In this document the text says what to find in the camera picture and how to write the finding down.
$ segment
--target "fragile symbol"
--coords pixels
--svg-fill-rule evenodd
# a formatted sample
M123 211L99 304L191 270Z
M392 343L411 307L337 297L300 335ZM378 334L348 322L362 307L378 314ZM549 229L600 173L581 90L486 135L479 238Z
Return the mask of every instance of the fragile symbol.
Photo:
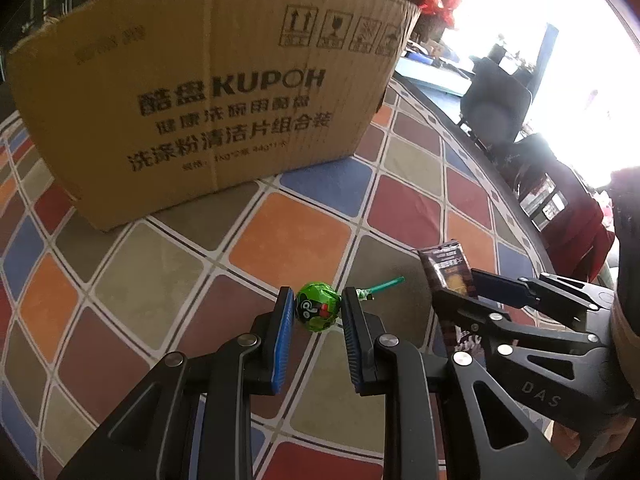
M287 6L280 33L280 46L309 46L317 15L317 7Z
M352 19L353 14L348 12L328 10L322 22L317 45L321 48L342 48Z
M376 54L379 56L393 56L398 49L398 43L400 40L399 29L391 23L387 23L384 34L380 39L380 44L376 49Z
M376 36L378 35L381 24L382 22L379 20L361 16L358 20L358 25L356 25L356 30L353 33L353 39L349 44L349 50L352 52L362 52L363 54L371 52L371 47L374 41L376 41Z

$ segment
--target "brown cardboard box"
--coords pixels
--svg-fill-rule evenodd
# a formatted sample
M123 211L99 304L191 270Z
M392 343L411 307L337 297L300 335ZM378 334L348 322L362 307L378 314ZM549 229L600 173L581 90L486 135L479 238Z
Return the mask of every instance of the brown cardboard box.
M19 43L8 74L106 230L353 153L416 19L404 0L92 0Z

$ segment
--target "lollipop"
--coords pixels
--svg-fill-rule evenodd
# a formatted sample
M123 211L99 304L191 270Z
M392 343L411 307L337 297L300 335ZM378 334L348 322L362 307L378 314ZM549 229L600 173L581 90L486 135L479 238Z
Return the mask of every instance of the lollipop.
M307 283L296 296L296 316L311 332L329 328L339 312L340 295L326 283Z

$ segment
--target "person's hand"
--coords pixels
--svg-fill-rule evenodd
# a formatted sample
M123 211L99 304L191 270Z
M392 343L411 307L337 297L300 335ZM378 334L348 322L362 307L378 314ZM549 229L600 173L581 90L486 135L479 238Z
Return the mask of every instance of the person's hand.
M622 443L627 438L629 431L634 426L636 420L629 416L618 415L607 428L609 441L602 448L598 457L613 453L620 449ZM554 422L554 432L551 436L551 445L565 459L578 451L580 447L580 435L558 422Z

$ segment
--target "black chair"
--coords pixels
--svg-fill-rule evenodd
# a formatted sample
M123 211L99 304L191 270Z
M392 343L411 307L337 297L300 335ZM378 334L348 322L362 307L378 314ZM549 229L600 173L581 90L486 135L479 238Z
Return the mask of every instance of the black chair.
M476 76L460 99L461 119L474 142L495 159L513 143L522 127L531 93L488 58L475 66Z

